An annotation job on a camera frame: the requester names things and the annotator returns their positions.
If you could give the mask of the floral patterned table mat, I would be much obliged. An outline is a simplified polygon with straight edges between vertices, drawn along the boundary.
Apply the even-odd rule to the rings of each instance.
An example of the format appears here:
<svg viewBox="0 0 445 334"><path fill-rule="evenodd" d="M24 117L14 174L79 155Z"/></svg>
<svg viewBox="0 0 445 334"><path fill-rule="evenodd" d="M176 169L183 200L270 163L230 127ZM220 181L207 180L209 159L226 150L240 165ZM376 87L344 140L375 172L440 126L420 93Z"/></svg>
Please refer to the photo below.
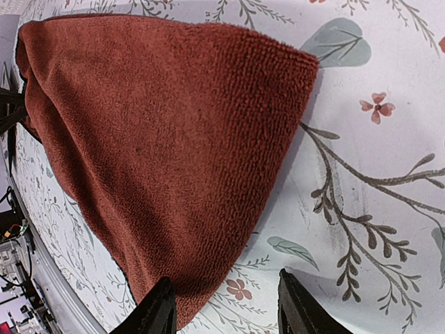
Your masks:
<svg viewBox="0 0 445 334"><path fill-rule="evenodd" d="M185 333L276 333L291 272L353 333L444 332L443 1L3 1L245 26L314 54L314 95L264 219Z"/></svg>

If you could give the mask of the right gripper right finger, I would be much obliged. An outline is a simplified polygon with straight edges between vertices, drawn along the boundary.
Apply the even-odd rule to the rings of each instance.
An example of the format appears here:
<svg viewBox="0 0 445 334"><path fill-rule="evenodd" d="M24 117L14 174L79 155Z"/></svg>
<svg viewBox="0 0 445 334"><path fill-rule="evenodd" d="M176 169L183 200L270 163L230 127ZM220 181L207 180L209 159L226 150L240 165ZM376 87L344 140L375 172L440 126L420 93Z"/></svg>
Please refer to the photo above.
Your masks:
<svg viewBox="0 0 445 334"><path fill-rule="evenodd" d="M351 334L285 269L280 270L277 318L283 334Z"/></svg>

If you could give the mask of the dark red towel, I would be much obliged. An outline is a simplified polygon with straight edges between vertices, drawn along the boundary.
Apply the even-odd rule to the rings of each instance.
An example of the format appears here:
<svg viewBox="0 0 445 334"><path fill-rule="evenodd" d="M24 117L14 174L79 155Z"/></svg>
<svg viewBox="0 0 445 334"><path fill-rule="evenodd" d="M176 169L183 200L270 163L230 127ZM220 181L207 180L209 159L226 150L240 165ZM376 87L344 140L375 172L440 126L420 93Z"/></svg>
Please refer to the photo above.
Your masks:
<svg viewBox="0 0 445 334"><path fill-rule="evenodd" d="M229 24L73 15L22 25L16 63L58 183L137 302L171 279L185 327L260 219L316 57Z"/></svg>

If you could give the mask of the front aluminium rail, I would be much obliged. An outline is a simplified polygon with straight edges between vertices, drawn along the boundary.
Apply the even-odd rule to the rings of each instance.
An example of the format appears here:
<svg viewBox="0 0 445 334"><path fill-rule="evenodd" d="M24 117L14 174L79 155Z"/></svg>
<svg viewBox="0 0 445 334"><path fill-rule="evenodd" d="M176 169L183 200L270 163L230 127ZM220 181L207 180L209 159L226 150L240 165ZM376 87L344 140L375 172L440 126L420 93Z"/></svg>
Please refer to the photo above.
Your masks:
<svg viewBox="0 0 445 334"><path fill-rule="evenodd" d="M81 261L74 259L76 244L68 241L67 205L60 191L51 191L47 176L19 176L16 170L8 181L15 191L34 241L33 284L40 288L51 310L58 333L105 333L104 327L82 302L78 292L89 292L90 285L75 271Z"/></svg>

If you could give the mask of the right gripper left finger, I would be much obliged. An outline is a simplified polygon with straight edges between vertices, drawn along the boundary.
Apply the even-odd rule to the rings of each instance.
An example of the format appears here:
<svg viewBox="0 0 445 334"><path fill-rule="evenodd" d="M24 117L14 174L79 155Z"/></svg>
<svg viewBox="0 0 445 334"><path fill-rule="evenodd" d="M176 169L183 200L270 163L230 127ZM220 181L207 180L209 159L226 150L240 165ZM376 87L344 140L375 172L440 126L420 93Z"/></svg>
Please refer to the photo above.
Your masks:
<svg viewBox="0 0 445 334"><path fill-rule="evenodd" d="M118 334L174 334L177 332L175 290L162 277L118 326Z"/></svg>

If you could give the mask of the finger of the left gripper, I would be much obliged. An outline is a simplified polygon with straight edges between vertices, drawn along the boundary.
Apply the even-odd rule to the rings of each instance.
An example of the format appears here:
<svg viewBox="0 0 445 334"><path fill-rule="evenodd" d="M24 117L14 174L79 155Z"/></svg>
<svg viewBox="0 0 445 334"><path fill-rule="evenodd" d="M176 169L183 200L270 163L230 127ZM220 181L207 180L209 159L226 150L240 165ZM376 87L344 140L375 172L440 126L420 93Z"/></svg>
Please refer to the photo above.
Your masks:
<svg viewBox="0 0 445 334"><path fill-rule="evenodd" d="M6 107L6 114L5 116L1 114L1 134L7 132L27 116L24 94L1 88L1 108L3 107Z"/></svg>

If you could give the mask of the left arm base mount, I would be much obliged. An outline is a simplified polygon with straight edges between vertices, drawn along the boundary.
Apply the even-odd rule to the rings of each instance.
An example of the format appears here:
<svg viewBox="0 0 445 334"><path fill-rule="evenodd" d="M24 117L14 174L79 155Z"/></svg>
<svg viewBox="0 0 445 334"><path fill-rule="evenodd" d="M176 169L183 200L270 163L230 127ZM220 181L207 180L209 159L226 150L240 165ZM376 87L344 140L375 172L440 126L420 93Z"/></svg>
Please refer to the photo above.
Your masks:
<svg viewBox="0 0 445 334"><path fill-rule="evenodd" d="M35 244L29 223L11 187L1 203L8 204L8 209L1 212L1 290L18 289L34 302L38 297L32 280Z"/></svg>

